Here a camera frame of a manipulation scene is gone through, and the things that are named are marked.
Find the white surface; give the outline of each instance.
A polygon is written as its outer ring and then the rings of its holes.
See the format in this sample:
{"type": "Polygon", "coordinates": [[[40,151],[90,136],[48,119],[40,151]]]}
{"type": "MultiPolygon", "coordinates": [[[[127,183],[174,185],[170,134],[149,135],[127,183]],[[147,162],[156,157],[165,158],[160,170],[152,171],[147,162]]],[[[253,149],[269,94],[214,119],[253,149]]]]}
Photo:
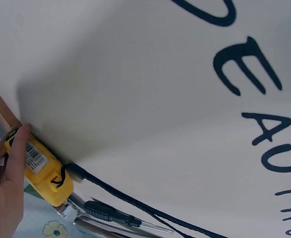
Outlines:
{"type": "MultiPolygon", "coordinates": [[[[190,2],[227,12],[219,0],[190,2]]],[[[291,118],[291,1],[234,4],[237,19],[224,28],[169,0],[2,0],[0,93],[55,148],[114,187],[230,238],[286,237],[291,221],[282,219],[291,213],[280,210],[291,208],[291,194],[274,194],[291,189],[291,173],[268,171],[261,156],[291,144],[291,126],[252,146],[262,131],[241,112],[291,118]],[[252,57],[245,62],[266,95],[234,62],[224,72],[241,97],[215,74],[215,54],[247,36],[283,91],[252,57]]],[[[291,165],[291,151],[274,163],[291,165]]],[[[151,221],[88,182],[76,189],[151,221]]]]}

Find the yellow flower pattern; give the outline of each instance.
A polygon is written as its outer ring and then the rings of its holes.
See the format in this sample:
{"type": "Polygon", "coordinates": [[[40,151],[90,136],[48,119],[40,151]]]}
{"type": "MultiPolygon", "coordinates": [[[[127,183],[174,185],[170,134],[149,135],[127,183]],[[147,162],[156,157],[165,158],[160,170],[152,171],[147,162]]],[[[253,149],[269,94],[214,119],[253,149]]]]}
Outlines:
{"type": "Polygon", "coordinates": [[[67,238],[68,231],[58,221],[50,221],[43,228],[46,238],[67,238]]]}

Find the black cable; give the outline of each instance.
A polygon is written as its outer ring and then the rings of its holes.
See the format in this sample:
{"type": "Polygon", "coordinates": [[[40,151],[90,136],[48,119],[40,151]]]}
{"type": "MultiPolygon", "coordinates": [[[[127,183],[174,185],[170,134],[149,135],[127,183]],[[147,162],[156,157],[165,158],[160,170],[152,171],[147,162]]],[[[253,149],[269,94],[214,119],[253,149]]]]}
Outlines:
{"type": "Polygon", "coordinates": [[[66,174],[65,174],[65,170],[69,169],[71,172],[75,173],[76,175],[78,175],[80,178],[82,179],[87,179],[88,181],[100,186],[101,188],[103,188],[105,191],[107,191],[108,193],[110,193],[111,195],[115,196],[116,198],[119,198],[137,208],[139,208],[140,210],[148,213],[150,216],[152,216],[154,219],[156,219],[157,221],[159,221],[160,223],[168,226],[169,228],[173,229],[175,232],[179,233],[181,236],[185,237],[185,238],[194,238],[192,236],[189,236],[181,231],[179,231],[178,229],[174,228],[172,225],[168,224],[167,222],[165,222],[163,219],[166,219],[170,222],[173,222],[179,226],[188,228],[190,230],[193,231],[197,231],[200,232],[210,238],[227,238],[225,236],[219,235],[217,233],[205,230],[201,227],[195,226],[193,224],[190,224],[188,222],[182,221],[178,218],[175,218],[169,214],[166,214],[162,211],[159,211],[153,207],[150,207],[149,205],[133,198],[130,197],[129,195],[117,190],[116,188],[110,186],[109,184],[101,181],[100,179],[98,179],[97,177],[93,176],[92,174],[88,173],[87,171],[85,171],[83,168],[81,168],[80,166],[74,164],[74,163],[69,163],[66,165],[63,165],[62,169],[61,169],[61,181],[51,181],[51,183],[55,183],[58,184],[57,187],[62,186],[63,182],[65,181],[66,178],[66,174]]]}

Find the black screwdriver handle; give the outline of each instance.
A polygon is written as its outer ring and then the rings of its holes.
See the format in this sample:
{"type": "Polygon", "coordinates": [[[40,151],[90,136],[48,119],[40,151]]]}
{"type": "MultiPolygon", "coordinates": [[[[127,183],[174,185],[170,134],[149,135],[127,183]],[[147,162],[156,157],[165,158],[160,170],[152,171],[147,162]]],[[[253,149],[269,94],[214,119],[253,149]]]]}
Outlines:
{"type": "Polygon", "coordinates": [[[87,201],[84,210],[89,215],[106,222],[118,222],[129,227],[140,227],[142,221],[133,216],[122,214],[115,208],[101,202],[87,201]]]}

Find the screwdriver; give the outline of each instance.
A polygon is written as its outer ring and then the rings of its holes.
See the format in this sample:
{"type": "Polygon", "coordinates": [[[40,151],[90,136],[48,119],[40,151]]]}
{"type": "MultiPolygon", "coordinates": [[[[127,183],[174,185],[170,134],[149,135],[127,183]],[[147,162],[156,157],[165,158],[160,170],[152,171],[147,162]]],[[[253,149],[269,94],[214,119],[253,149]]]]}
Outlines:
{"type": "Polygon", "coordinates": [[[118,211],[116,208],[109,206],[102,202],[87,201],[84,204],[84,210],[89,215],[98,218],[106,222],[117,222],[128,227],[138,227],[144,229],[150,229],[167,234],[173,234],[174,231],[156,226],[154,224],[144,222],[131,215],[118,211]]]}

